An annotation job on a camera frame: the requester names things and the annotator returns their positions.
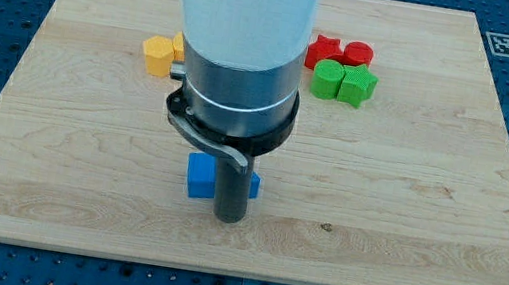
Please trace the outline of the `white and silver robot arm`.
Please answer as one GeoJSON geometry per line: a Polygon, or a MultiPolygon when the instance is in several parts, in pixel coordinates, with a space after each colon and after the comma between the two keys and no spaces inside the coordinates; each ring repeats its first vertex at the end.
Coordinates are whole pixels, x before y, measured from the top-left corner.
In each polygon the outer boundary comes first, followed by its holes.
{"type": "Polygon", "coordinates": [[[214,214],[246,215],[255,159],[290,136],[319,0],[182,0],[185,63],[168,121],[215,157],[214,214]]]}

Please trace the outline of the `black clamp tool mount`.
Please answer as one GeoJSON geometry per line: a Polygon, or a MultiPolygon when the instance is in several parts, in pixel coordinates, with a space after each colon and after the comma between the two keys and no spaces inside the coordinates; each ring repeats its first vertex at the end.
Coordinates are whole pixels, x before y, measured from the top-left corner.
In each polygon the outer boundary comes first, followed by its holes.
{"type": "Polygon", "coordinates": [[[239,174],[250,169],[250,157],[261,156],[277,149],[291,135],[300,105],[300,95],[296,94],[294,105],[284,122],[273,130],[251,137],[228,136],[209,128],[205,123],[189,114],[189,103],[182,88],[175,90],[166,98],[167,118],[187,142],[206,154],[224,159],[239,174]]]}

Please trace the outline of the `yellow block behind arm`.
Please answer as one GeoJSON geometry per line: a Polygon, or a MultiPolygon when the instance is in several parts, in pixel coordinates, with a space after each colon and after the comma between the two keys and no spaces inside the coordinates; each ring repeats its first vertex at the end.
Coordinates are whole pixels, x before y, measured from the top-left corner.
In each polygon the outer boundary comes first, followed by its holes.
{"type": "Polygon", "coordinates": [[[172,38],[172,45],[173,45],[173,51],[174,51],[174,60],[179,63],[185,62],[185,47],[184,47],[184,38],[183,38],[182,31],[178,32],[174,35],[172,38]]]}

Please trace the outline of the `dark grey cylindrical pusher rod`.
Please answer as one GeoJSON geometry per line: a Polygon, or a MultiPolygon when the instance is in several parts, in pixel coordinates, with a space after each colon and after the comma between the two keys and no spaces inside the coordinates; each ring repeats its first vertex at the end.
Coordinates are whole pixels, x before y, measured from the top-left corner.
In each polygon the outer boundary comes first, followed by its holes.
{"type": "Polygon", "coordinates": [[[239,222],[246,215],[254,158],[247,156],[248,169],[239,173],[223,158],[216,160],[213,212],[224,223],[239,222]]]}

